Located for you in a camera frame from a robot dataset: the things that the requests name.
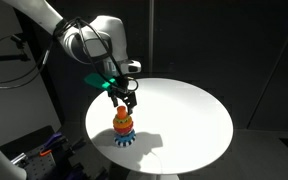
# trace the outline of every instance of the stacking toy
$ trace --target stacking toy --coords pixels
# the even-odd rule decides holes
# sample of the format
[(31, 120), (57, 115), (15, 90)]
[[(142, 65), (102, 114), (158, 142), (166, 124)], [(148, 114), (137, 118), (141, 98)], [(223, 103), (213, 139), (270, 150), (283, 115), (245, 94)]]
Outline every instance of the stacking toy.
[(117, 114), (113, 120), (115, 130), (114, 141), (120, 147), (130, 146), (135, 141), (135, 131), (133, 129), (133, 120), (127, 114), (125, 106), (117, 107)]

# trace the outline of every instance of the red ring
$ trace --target red ring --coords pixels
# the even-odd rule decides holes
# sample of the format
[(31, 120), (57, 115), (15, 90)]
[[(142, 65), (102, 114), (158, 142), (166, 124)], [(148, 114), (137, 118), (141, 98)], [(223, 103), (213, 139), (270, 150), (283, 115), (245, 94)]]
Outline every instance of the red ring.
[(115, 128), (114, 127), (114, 130), (117, 133), (123, 135), (123, 134), (127, 134), (128, 132), (130, 132), (132, 130), (132, 128), (133, 128), (133, 122), (129, 126), (127, 126), (126, 128)]

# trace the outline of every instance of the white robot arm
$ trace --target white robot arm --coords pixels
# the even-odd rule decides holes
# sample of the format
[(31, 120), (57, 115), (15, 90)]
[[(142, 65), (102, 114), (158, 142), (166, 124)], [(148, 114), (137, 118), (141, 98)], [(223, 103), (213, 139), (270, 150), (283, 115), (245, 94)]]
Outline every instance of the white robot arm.
[[(55, 29), (63, 17), (58, 14), (45, 0), (3, 0), (14, 8), (23, 12), (53, 35)], [(90, 25), (96, 29), (104, 39), (109, 39), (112, 44), (112, 55), (115, 58), (123, 74), (137, 73), (141, 71), (141, 64), (128, 60), (126, 53), (126, 37), (123, 23), (120, 19), (110, 16), (98, 16)], [(92, 57), (100, 57), (107, 54), (100, 40), (88, 26), (82, 28), (86, 46)], [(75, 27), (68, 29), (61, 37), (58, 37), (66, 53), (74, 59), (83, 58), (82, 48), (77, 44), (76, 35), (79, 30)], [(105, 74), (119, 76), (111, 58), (103, 60)]]
[[(58, 14), (45, 0), (3, 1), (29, 16), (51, 35), (54, 35), (54, 32), (56, 32), (58, 26), (64, 22), (63, 17)], [(107, 49), (104, 48), (103, 43), (99, 40), (96, 33), (90, 27), (85, 26), (81, 28), (86, 50), (88, 51), (89, 55), (91, 55), (92, 58), (104, 57), (103, 62), (106, 75), (115, 77), (141, 71), (141, 64), (139, 62), (128, 60), (126, 54), (125, 32), (123, 23), (120, 19), (109, 16), (98, 16), (93, 22), (90, 23), (90, 25), (96, 29), (96, 31), (98, 31), (98, 34), (100, 34), (104, 40), (106, 40), (105, 43), (107, 43), (110, 48), (110, 52), (107, 52)], [(85, 48), (81, 47), (79, 34), (80, 29), (70, 27), (63, 32), (61, 36), (57, 37), (67, 54), (77, 60), (81, 60), (80, 58), (85, 58), (85, 54), (87, 54), (85, 52)], [(117, 64), (118, 67), (113, 65), (112, 56), (116, 61), (114, 64)], [(126, 88), (126, 91), (117, 92), (117, 94), (122, 94), (121, 97), (126, 97), (125, 99), (130, 99), (130, 97), (135, 98), (134, 92), (127, 92), (127, 85), (128, 83), (126, 83), (126, 87), (124, 87)], [(3, 153), (0, 152), (0, 179), (25, 180), (26, 178), (26, 172), (23, 169), (13, 165), (3, 155)]]

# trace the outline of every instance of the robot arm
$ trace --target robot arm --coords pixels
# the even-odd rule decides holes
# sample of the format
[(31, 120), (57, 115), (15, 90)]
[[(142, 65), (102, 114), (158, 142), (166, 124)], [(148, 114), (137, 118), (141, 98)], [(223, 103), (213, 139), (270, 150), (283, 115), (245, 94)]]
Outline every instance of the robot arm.
[[(70, 57), (80, 62), (101, 60), (104, 65), (104, 74), (117, 78), (117, 86), (114, 88), (110, 83), (114, 89), (109, 92), (114, 107), (117, 106), (116, 98), (120, 98), (127, 105), (128, 112), (132, 113), (132, 108), (136, 106), (136, 97), (134, 91), (130, 92), (127, 89), (129, 79), (125, 78), (124, 74), (140, 72), (141, 64), (128, 59), (125, 31), (120, 19), (98, 16), (90, 24), (81, 24), (85, 26), (80, 29), (71, 26), (58, 35), (58, 30), (65, 27), (65, 20), (45, 0), (3, 1), (29, 16), (51, 35), (56, 35)], [(98, 35), (105, 41), (108, 48), (104, 47)], [(84, 44), (81, 43), (81, 36), (83, 36)]]
[[(57, 25), (64, 20), (63, 17), (45, 0), (3, 1), (29, 16), (51, 35), (53, 35)], [(94, 27), (101, 36), (110, 39), (112, 44), (112, 55), (117, 61), (123, 74), (137, 73), (141, 71), (141, 65), (139, 62), (128, 60), (126, 54), (125, 31), (120, 19), (110, 16), (98, 16), (90, 23), (90, 25)], [(88, 51), (93, 57), (100, 57), (107, 53), (92, 29), (85, 26), (82, 28), (82, 32), (86, 37), (85, 41)], [(77, 34), (79, 34), (78, 29), (71, 27), (63, 34), (63, 36), (58, 37), (58, 40), (69, 56), (79, 60), (79, 58), (83, 58), (83, 55), (81, 55), (81, 48), (76, 44)], [(104, 60), (104, 67), (106, 74), (114, 76), (118, 75), (116, 73), (116, 68), (112, 67), (111, 59), (107, 58)]]

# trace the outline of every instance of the round white table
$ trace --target round white table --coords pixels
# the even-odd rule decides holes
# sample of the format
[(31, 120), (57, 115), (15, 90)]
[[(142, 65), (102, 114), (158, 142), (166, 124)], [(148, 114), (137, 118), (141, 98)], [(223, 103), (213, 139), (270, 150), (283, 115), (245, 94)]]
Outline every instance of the round white table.
[(86, 115), (89, 138), (104, 156), (131, 170), (128, 179), (178, 179), (177, 174), (203, 168), (225, 152), (233, 125), (216, 98), (176, 80), (147, 78), (138, 82), (137, 106), (131, 115), (136, 141), (131, 146), (115, 145), (113, 118), (117, 111), (107, 92), (92, 102)]

